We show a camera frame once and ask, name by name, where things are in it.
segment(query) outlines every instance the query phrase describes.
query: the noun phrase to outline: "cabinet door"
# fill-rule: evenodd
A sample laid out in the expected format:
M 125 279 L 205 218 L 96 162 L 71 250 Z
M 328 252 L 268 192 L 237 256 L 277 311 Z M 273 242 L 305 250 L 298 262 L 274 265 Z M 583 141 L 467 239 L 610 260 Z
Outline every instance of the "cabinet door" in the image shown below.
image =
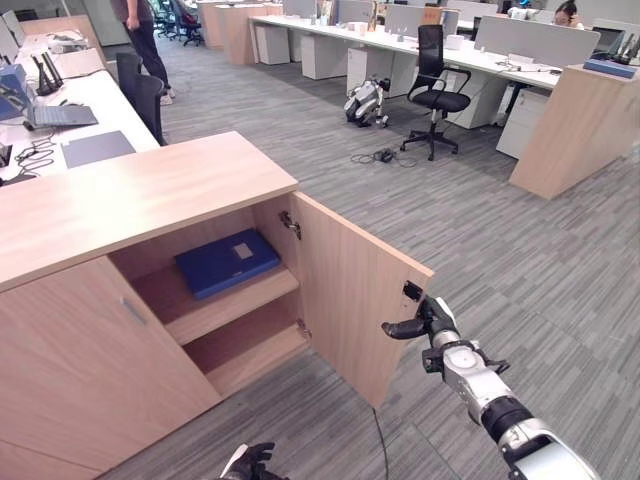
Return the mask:
M 0 294 L 0 385 L 0 440 L 101 471 L 220 401 L 106 257 Z
M 89 480 L 100 472 L 0 441 L 2 480 Z
M 383 322 L 413 318 L 405 282 L 425 289 L 431 270 L 301 193 L 292 194 L 304 321 L 311 344 L 373 406 L 389 388 L 405 342 Z

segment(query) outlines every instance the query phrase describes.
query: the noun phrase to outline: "cabinet hinge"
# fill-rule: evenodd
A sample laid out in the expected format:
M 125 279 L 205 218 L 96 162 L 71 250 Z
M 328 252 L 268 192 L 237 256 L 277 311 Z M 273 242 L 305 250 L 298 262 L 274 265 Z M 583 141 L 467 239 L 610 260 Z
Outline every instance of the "cabinet hinge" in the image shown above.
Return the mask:
M 296 234 L 296 237 L 298 237 L 298 240 L 302 240 L 302 229 L 300 228 L 300 224 L 294 221 L 291 214 L 287 211 L 284 211 L 280 212 L 278 216 L 280 217 L 280 221 L 282 222 L 282 224 L 289 230 L 292 230 Z
M 402 289 L 402 293 L 404 293 L 407 297 L 409 297 L 414 302 L 417 302 L 422 298 L 422 288 L 417 286 L 415 283 L 407 280 L 404 282 L 404 288 Z
M 307 324 L 304 323 L 304 320 L 302 320 L 301 318 L 296 320 L 296 323 L 298 324 L 298 327 L 300 328 L 300 330 L 302 330 L 302 334 L 307 337 L 309 340 L 311 340 L 311 330 L 309 330 L 307 328 Z

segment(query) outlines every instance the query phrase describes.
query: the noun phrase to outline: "blue binder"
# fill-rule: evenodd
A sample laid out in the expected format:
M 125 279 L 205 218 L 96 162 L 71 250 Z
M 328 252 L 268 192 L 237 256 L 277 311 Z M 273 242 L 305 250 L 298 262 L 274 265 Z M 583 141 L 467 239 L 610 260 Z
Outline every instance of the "blue binder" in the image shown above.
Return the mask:
M 278 254 L 256 230 L 216 240 L 175 257 L 197 300 L 242 283 L 280 264 Z

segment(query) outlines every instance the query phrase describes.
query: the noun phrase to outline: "cabinet shelf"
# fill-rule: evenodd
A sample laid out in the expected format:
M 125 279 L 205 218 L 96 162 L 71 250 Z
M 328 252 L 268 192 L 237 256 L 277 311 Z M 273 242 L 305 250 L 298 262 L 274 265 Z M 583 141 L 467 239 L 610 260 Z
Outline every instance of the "cabinet shelf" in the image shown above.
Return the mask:
M 184 349 L 226 398 L 307 347 L 293 317 L 276 300 Z
M 175 265 L 135 280 L 133 287 L 180 345 L 185 345 L 296 290 L 298 280 L 283 266 L 196 300 Z

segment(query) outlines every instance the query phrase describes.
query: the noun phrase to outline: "blue book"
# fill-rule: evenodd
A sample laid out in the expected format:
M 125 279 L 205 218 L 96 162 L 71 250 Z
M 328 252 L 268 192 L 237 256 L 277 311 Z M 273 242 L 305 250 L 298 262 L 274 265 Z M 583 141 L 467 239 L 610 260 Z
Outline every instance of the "blue book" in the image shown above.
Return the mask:
M 253 228 L 181 253 L 175 259 L 197 300 L 280 264 L 278 254 Z
M 620 65 L 619 63 L 610 62 L 608 60 L 589 59 L 584 62 L 584 68 L 586 70 L 608 73 L 609 75 L 615 75 L 617 77 L 623 78 L 633 78 L 633 76 L 636 74 L 636 69 L 634 67 Z

